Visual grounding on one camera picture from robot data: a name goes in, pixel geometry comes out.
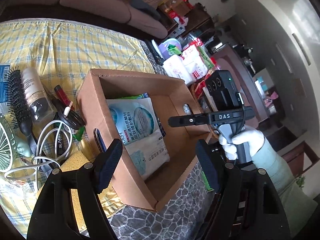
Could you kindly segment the light green sleeved forearm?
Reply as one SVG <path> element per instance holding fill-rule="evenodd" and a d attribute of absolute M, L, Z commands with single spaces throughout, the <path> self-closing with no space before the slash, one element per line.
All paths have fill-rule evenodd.
<path fill-rule="evenodd" d="M 295 237 L 315 213 L 317 202 L 299 188 L 289 165 L 268 140 L 265 140 L 252 160 L 256 167 L 265 169 L 272 180 L 283 205 L 291 236 Z"/>

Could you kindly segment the white gloved right hand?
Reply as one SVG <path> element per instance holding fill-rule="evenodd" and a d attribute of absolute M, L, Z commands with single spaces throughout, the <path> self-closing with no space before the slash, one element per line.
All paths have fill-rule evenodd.
<path fill-rule="evenodd" d="M 228 143 L 223 135 L 219 135 L 219 143 L 225 151 L 229 160 L 236 160 L 238 157 L 236 146 L 248 143 L 251 158 L 263 147 L 265 136 L 253 127 L 245 126 L 245 130 L 232 137 L 232 142 Z"/>

